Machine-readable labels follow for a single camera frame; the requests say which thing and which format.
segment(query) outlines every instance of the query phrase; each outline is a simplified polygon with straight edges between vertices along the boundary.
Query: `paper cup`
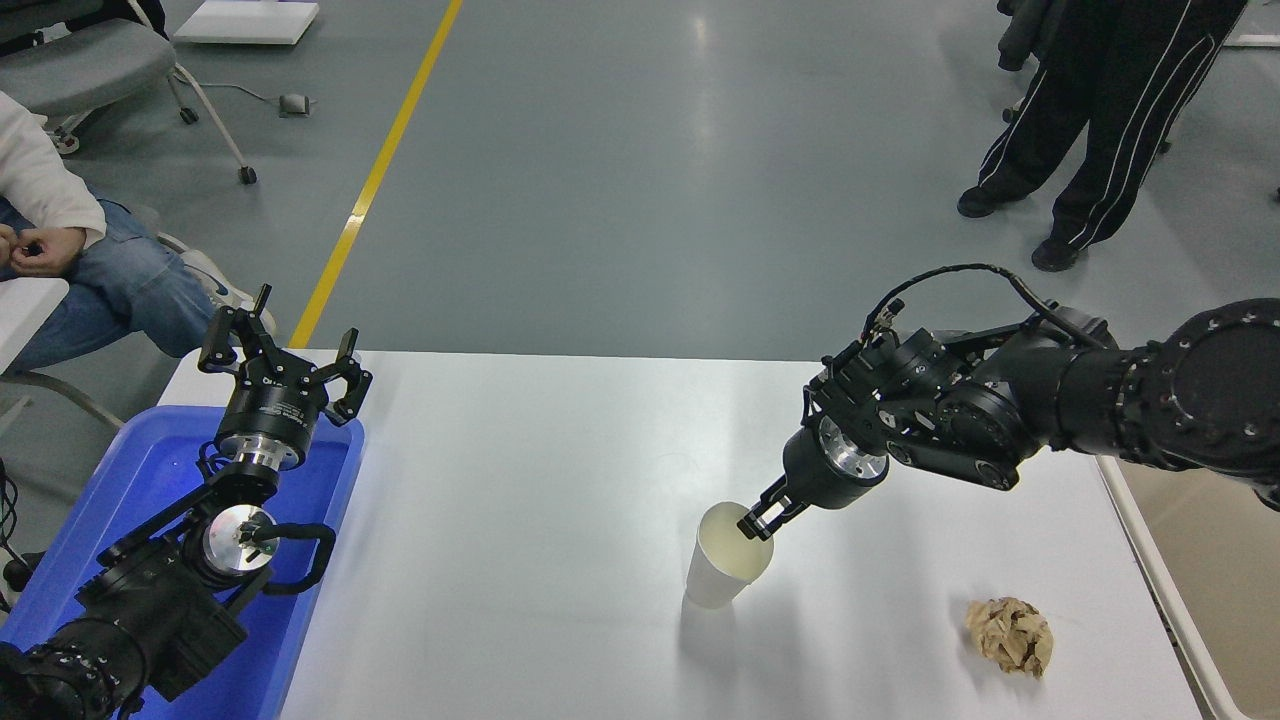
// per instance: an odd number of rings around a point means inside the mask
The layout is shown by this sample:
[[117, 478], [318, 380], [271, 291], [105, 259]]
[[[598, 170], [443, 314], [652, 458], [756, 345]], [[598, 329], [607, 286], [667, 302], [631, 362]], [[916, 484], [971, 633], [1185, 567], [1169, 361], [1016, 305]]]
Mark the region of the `paper cup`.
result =
[[713, 505], [698, 524], [698, 542], [689, 564], [685, 594], [695, 605], [714, 610], [730, 603], [773, 559], [773, 538], [748, 538], [737, 529], [746, 507], [736, 502]]

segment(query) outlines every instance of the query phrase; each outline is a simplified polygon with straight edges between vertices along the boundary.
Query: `yellow floor line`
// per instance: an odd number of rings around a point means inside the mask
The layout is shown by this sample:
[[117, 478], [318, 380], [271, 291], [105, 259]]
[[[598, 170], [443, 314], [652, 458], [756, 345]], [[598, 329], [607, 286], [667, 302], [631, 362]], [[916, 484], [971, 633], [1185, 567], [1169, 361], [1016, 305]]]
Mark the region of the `yellow floor line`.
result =
[[444, 41], [449, 37], [449, 29], [453, 28], [453, 19], [457, 18], [460, 9], [462, 9], [462, 0], [449, 1], [449, 8], [444, 12], [440, 27], [436, 28], [435, 37], [431, 40], [431, 46], [426, 49], [426, 56], [422, 58], [422, 64], [417, 68], [413, 83], [410, 85], [408, 94], [404, 95], [404, 101], [401, 102], [399, 113], [396, 114], [396, 122], [392, 123], [392, 129], [387, 133], [387, 140], [383, 141], [383, 149], [374, 160], [374, 168], [369, 170], [365, 187], [361, 188], [360, 196], [356, 199], [356, 206], [351, 209], [347, 224], [343, 227], [342, 234], [338, 236], [338, 243], [329, 255], [329, 261], [325, 264], [324, 272], [320, 273], [320, 281], [316, 282], [315, 290], [311, 291], [311, 300], [307, 301], [307, 307], [302, 311], [302, 319], [298, 320], [298, 327], [293, 331], [293, 337], [289, 338], [288, 347], [306, 347], [311, 342], [311, 333], [315, 332], [316, 323], [320, 322], [320, 314], [324, 313], [324, 307], [329, 302], [329, 296], [333, 293], [333, 287], [338, 283], [338, 275], [342, 274], [343, 265], [347, 264], [347, 255], [351, 254], [351, 247], [356, 243], [356, 236], [360, 234], [360, 228], [365, 224], [365, 215], [369, 213], [369, 206], [374, 204], [374, 197], [378, 196], [378, 188], [383, 184], [387, 168], [392, 164], [392, 158], [396, 156], [396, 149], [399, 147], [401, 137], [404, 136], [404, 128], [408, 127], [408, 120], [413, 117], [417, 101], [422, 96], [422, 88], [426, 86], [428, 78], [431, 77], [431, 68], [435, 67], [435, 59], [440, 56], [440, 49], [444, 47]]

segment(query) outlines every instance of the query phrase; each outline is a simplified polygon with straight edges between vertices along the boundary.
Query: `black wire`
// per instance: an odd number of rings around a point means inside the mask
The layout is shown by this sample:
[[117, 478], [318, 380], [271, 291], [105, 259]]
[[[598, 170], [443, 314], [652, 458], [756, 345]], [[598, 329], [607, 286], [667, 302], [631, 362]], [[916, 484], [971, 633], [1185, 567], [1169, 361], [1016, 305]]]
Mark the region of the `black wire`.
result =
[[1007, 279], [1009, 284], [1014, 286], [1014, 291], [1018, 293], [1019, 297], [1023, 299], [1024, 302], [1030, 305], [1033, 310], [1036, 310], [1046, 320], [1060, 328], [1062, 332], [1091, 347], [1106, 347], [1105, 345], [1102, 345], [1101, 341], [1091, 337], [1080, 328], [1062, 319], [1062, 316], [1055, 313], [1043, 300], [1037, 297], [1036, 293], [1032, 292], [1029, 287], [1027, 287], [1027, 283], [1024, 283], [1021, 278], [1006, 270], [1005, 268], [1001, 268], [998, 265], [988, 265], [986, 263], [945, 265], [942, 268], [934, 268], [927, 273], [915, 275], [914, 278], [899, 284], [893, 290], [888, 291], [888, 293], [886, 293], [884, 297], [882, 297], [881, 301], [876, 304], [876, 307], [872, 310], [872, 313], [867, 315], [867, 323], [863, 325], [863, 332], [858, 337], [858, 342], [865, 343], [868, 341], [872, 332], [872, 327], [876, 324], [876, 318], [879, 316], [881, 310], [883, 310], [890, 302], [892, 302], [893, 299], [897, 297], [899, 293], [901, 293], [904, 290], [916, 283], [924, 282], [929, 278], [942, 275], [946, 273], [957, 273], [960, 270], [987, 270], [988, 273], [996, 273], [997, 275]]
[[[13, 546], [9, 544], [9, 538], [13, 537], [14, 530], [18, 528], [18, 484], [13, 482], [9, 473], [5, 470], [4, 460], [0, 460], [0, 547], [9, 553], [10, 557], [20, 562], [27, 570], [31, 570], [31, 565], [17, 552], [14, 552]], [[13, 612], [13, 606], [9, 601], [0, 594], [0, 611], [9, 615]]]
[[196, 466], [200, 468], [200, 473], [205, 477], [206, 480], [216, 475], [218, 470], [225, 468], [227, 462], [230, 460], [221, 452], [210, 455], [209, 450], [212, 447], [216, 447], [216, 443], [214, 441], [209, 441], [205, 445], [200, 446], [200, 459], [196, 460]]

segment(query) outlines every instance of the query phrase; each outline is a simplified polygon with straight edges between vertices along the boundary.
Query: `blue bin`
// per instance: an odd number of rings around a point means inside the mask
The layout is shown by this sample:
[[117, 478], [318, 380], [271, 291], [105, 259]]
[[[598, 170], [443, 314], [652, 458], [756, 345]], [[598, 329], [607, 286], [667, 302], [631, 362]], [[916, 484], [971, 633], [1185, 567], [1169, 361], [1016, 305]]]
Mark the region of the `blue bin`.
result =
[[[26, 651], [79, 616], [76, 592], [101, 571], [97, 553], [204, 482], [195, 460], [200, 446], [212, 439], [223, 413], [221, 407], [160, 406], [124, 425], [0, 628], [0, 641]], [[280, 489], [266, 502], [268, 512], [279, 523], [323, 521], [340, 529], [364, 445], [358, 420], [335, 428], [321, 418], [306, 462], [280, 474]], [[314, 542], [284, 541], [271, 561], [273, 579], [302, 578], [314, 550]], [[342, 578], [326, 575], [328, 582]], [[324, 583], [300, 596], [256, 597], [239, 615], [248, 630], [244, 643], [173, 703], [147, 689], [146, 707], [132, 717], [274, 720]]]

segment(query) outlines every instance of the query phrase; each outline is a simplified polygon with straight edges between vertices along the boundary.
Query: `brown crumpled paper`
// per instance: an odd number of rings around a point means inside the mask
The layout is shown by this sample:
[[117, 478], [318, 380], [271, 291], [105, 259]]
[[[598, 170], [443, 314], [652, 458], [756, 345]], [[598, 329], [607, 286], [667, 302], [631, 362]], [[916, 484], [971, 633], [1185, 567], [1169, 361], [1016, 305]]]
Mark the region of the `brown crumpled paper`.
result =
[[1037, 678], [1044, 675], [1053, 653], [1053, 634], [1048, 620], [1036, 607], [1016, 597], [969, 603], [964, 624], [973, 644], [1005, 673], [1018, 670]]

